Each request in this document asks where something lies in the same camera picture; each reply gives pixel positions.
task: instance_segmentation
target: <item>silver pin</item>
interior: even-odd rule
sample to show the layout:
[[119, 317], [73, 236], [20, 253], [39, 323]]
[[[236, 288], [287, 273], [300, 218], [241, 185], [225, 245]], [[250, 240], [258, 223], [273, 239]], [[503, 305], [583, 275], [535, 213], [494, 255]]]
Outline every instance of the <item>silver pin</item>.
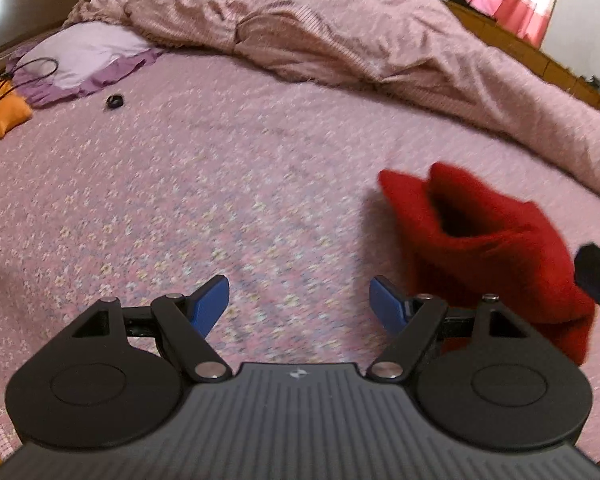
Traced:
[[500, 301], [500, 297], [497, 294], [483, 294], [482, 295], [482, 300], [485, 303], [497, 303], [498, 301]]
[[371, 373], [381, 379], [395, 379], [400, 377], [404, 370], [398, 363], [391, 361], [380, 361], [371, 367]]
[[205, 361], [196, 366], [196, 373], [203, 379], [218, 379], [226, 373], [226, 366], [217, 361]]

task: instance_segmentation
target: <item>black cable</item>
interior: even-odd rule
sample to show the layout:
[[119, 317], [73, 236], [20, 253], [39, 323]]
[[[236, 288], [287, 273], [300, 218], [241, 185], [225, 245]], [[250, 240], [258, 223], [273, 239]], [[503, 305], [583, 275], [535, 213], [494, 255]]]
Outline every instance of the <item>black cable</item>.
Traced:
[[59, 63], [58, 63], [57, 59], [54, 59], [52, 57], [37, 57], [36, 59], [32, 59], [31, 61], [27, 61], [26, 63], [23, 63], [23, 64], [21, 64], [19, 66], [15, 66], [10, 72], [6, 72], [2, 76], [0, 76], [0, 91], [4, 88], [4, 86], [7, 83], [9, 83], [9, 81], [11, 81], [11, 79], [13, 79], [13, 76], [15, 75], [15, 73], [18, 70], [20, 70], [21, 68], [26, 67], [27, 65], [30, 65], [31, 63], [36, 63], [36, 62], [39, 62], [39, 61], [51, 61], [52, 63], [55, 64], [55, 67], [48, 74], [37, 76], [37, 77], [34, 77], [32, 79], [29, 79], [28, 81], [25, 81], [25, 82], [22, 82], [20, 84], [12, 86], [4, 94], [0, 95], [0, 101], [2, 101], [5, 97], [7, 97], [7, 95], [9, 95], [11, 92], [13, 92], [14, 90], [16, 90], [17, 88], [20, 88], [21, 86], [27, 85], [29, 83], [35, 83], [37, 81], [42, 81], [43, 79], [46, 79], [47, 77], [51, 77], [53, 74], [55, 74], [58, 71]]

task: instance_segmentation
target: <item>pink blanket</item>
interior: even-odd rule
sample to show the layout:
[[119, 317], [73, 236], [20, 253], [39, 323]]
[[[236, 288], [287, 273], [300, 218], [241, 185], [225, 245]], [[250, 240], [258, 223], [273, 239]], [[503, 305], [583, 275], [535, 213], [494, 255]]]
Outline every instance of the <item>pink blanket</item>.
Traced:
[[287, 80], [372, 85], [507, 134], [600, 194], [600, 112], [486, 46], [438, 0], [91, 0], [65, 25], [89, 20]]

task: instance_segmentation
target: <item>orange pillow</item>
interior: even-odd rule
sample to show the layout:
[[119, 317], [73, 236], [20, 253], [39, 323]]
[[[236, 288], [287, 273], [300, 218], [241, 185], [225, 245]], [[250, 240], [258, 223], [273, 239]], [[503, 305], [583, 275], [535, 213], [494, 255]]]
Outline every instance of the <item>orange pillow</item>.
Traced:
[[[11, 83], [2, 84], [0, 81], [0, 97], [10, 89]], [[29, 120], [32, 114], [33, 112], [26, 101], [15, 92], [11, 92], [0, 99], [0, 139], [12, 128]]]

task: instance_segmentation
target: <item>bed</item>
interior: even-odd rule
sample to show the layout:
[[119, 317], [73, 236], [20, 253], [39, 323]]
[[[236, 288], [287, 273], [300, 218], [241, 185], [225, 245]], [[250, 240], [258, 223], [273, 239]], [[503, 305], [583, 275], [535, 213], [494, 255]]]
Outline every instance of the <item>bed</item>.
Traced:
[[[77, 1], [0, 0], [0, 70]], [[104, 92], [37, 110], [0, 140], [3, 457], [19, 445], [4, 408], [9, 377], [101, 296], [146, 304], [225, 274], [231, 305], [209, 341], [232, 367], [368, 364], [386, 342], [369, 279], [404, 283], [383, 168], [470, 168], [535, 200], [572, 252], [600, 245], [600, 194], [518, 143], [372, 84], [279, 76], [181, 48]], [[125, 105], [108, 110], [115, 93]], [[600, 314], [582, 369], [595, 402], [578, 444], [598, 460]]]

